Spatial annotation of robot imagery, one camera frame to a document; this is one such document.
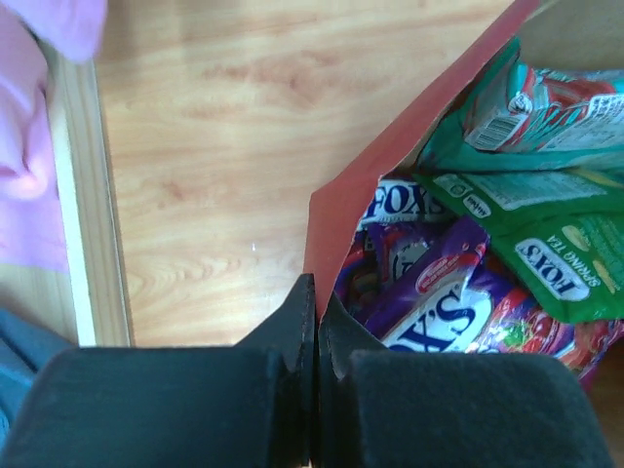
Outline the purple candy packet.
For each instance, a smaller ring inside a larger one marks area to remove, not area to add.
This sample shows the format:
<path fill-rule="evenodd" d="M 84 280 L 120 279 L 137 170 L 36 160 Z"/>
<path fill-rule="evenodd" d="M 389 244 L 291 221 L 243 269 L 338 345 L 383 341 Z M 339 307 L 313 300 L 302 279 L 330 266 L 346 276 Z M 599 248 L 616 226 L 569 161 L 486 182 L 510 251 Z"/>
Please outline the purple candy packet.
<path fill-rule="evenodd" d="M 416 181 L 386 178 L 359 221 L 334 284 L 359 315 L 395 283 L 453 223 L 454 215 Z"/>
<path fill-rule="evenodd" d="M 553 318 L 525 287 L 491 269 L 488 244 L 486 231 L 461 217 L 357 321 L 395 351 L 542 354 L 588 378 L 622 323 Z"/>

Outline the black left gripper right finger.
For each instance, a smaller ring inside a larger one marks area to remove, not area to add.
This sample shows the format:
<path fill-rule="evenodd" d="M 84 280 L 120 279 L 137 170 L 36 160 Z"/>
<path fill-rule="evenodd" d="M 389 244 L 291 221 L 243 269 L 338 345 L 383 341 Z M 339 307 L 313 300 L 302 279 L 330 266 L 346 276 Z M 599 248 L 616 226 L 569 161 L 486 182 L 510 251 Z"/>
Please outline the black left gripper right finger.
<path fill-rule="evenodd" d="M 385 348 L 332 299 L 320 321 L 319 467 L 610 467 L 576 377 L 535 354 Z"/>

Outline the blue cloth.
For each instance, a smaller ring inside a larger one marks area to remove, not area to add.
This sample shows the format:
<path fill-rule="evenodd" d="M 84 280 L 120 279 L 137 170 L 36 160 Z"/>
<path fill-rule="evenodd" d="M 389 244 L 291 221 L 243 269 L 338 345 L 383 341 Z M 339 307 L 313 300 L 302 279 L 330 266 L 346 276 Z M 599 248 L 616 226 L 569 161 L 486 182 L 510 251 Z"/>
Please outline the blue cloth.
<path fill-rule="evenodd" d="M 38 371 L 74 345 L 1 309 L 1 442 L 6 439 Z"/>

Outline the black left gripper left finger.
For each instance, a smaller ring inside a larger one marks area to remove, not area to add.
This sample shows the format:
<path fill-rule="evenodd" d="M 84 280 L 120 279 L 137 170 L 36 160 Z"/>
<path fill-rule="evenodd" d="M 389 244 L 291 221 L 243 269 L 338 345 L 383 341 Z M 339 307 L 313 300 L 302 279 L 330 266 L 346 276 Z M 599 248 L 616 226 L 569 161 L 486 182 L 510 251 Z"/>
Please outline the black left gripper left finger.
<path fill-rule="evenodd" d="M 300 467 L 311 455 L 315 288 L 232 346 L 65 351 L 38 374 L 5 467 Z"/>

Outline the red paper bag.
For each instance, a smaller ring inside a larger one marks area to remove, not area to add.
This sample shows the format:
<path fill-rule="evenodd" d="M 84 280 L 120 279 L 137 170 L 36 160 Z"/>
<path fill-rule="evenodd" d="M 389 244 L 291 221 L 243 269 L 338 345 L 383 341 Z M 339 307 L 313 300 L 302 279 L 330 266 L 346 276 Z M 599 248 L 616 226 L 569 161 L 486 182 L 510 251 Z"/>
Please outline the red paper bag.
<path fill-rule="evenodd" d="M 382 180 L 404 177 L 416 181 L 417 174 L 514 173 L 432 171 L 418 164 L 440 121 L 456 108 L 487 63 L 514 37 L 521 41 L 522 60 L 533 67 L 623 72 L 621 2 L 513 3 L 339 176 L 312 195 L 304 267 L 314 276 L 319 321 L 332 299 L 340 301 L 334 292 L 335 281 L 359 221 Z M 490 237 L 485 261 L 531 293 L 492 250 Z"/>

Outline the green candy packet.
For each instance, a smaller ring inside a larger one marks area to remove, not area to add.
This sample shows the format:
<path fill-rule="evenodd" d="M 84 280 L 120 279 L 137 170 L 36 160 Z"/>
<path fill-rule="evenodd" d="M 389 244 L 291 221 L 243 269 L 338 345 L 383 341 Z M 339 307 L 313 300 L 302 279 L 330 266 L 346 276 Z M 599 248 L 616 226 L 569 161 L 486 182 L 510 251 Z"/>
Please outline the green candy packet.
<path fill-rule="evenodd" d="M 417 174 L 559 321 L 623 316 L 623 175 L 587 170 Z"/>

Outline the teal candy packet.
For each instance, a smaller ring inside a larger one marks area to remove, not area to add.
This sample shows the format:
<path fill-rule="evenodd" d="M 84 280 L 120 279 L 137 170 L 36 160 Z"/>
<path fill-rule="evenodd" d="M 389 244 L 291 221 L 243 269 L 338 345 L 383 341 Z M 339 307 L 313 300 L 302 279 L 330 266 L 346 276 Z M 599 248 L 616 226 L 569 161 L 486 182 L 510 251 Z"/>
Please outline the teal candy packet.
<path fill-rule="evenodd" d="M 418 158 L 432 171 L 623 168 L 623 72 L 537 68 L 512 38 L 439 123 Z"/>

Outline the pink t-shirt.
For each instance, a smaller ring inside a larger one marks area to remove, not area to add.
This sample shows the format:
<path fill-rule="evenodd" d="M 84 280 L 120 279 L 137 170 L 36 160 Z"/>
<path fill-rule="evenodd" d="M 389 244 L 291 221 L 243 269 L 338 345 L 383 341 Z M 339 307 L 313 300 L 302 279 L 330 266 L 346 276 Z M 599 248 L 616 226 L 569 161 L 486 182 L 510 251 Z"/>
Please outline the pink t-shirt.
<path fill-rule="evenodd" d="M 1 4 L 1 260 L 63 271 L 66 246 L 38 43 L 83 63 L 97 54 L 104 1 Z"/>

